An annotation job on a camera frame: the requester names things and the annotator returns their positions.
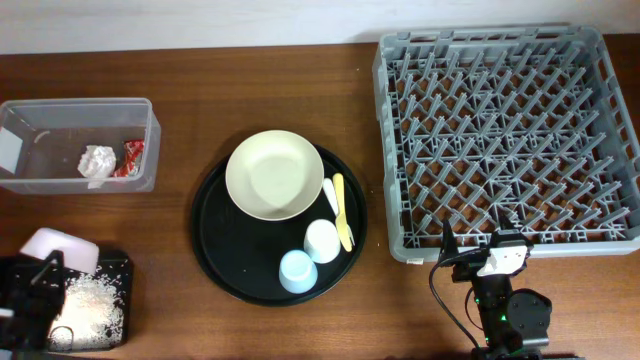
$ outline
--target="plastic dish rack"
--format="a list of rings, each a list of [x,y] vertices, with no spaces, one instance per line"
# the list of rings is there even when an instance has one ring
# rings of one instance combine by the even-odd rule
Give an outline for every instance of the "plastic dish rack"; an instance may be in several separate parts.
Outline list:
[[[485,244],[500,212],[533,256],[640,247],[640,148],[597,30],[387,35],[373,77],[398,261],[435,261],[443,219]]]

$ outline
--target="white cup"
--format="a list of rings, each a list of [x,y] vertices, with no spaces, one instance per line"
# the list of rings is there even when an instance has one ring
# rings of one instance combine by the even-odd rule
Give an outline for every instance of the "white cup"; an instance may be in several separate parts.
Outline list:
[[[328,220],[312,222],[304,235],[304,251],[311,260],[326,264],[340,253],[340,238],[336,226]]]
[[[280,260],[280,283],[290,293],[302,294],[318,281],[318,268],[302,250],[291,250]]]

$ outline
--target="black tray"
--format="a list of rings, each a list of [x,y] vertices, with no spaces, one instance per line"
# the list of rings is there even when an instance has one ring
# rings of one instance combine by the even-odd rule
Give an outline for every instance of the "black tray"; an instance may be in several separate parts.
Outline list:
[[[209,173],[198,190],[192,212],[193,251],[202,270],[229,294],[258,305],[290,306],[322,295],[342,279],[364,247],[367,207],[362,189],[351,170],[329,151],[316,146],[324,164],[325,177],[340,172],[345,180],[347,220],[355,247],[328,264],[316,264],[318,281],[303,294],[287,292],[278,280],[282,256],[301,249],[309,224],[317,219],[335,220],[324,195],[302,214],[285,221],[263,221],[240,210],[231,200],[225,184],[229,157]]]

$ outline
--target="black cable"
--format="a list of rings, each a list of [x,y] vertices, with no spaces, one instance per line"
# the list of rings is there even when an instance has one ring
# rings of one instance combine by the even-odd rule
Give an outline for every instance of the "black cable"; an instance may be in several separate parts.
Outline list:
[[[469,321],[471,321],[473,326],[475,326],[478,329],[484,331],[483,328],[481,328],[480,326],[476,325],[476,323],[471,319],[471,315],[469,315],[469,297],[471,296],[471,292],[472,291],[473,291],[473,288],[469,288],[469,291],[467,291],[467,296],[464,298],[464,312],[467,313],[467,319],[469,319]]]
[[[458,321],[458,319],[453,315],[453,313],[449,311],[449,308],[444,304],[442,299],[440,299],[440,296],[438,296],[438,292],[436,291],[436,288],[433,285],[433,274],[435,274],[436,270],[438,270],[438,268],[441,266],[447,265],[448,263],[451,263],[455,260],[458,260],[463,257],[467,257],[475,253],[479,253],[481,251],[482,251],[482,248],[477,248],[477,249],[465,251],[461,254],[458,254],[456,256],[440,261],[433,266],[433,269],[431,269],[431,272],[429,273],[429,287],[431,288],[431,293],[433,294],[433,297],[436,298],[436,301],[438,302],[438,304],[440,304],[440,306],[442,307],[442,310],[444,310],[444,312],[446,312],[447,315],[449,315],[451,320],[453,320],[453,322],[458,326],[458,328],[460,328],[460,330],[462,330],[462,332],[465,335],[467,335],[467,337],[469,338],[469,340],[471,340],[471,342],[473,343],[473,346],[475,346],[476,349],[480,349],[480,345],[478,345],[478,342],[476,341],[476,339],[473,337],[473,335],[471,335],[471,333],[467,330],[467,328],[465,328],[464,325],[462,325],[460,321]]]

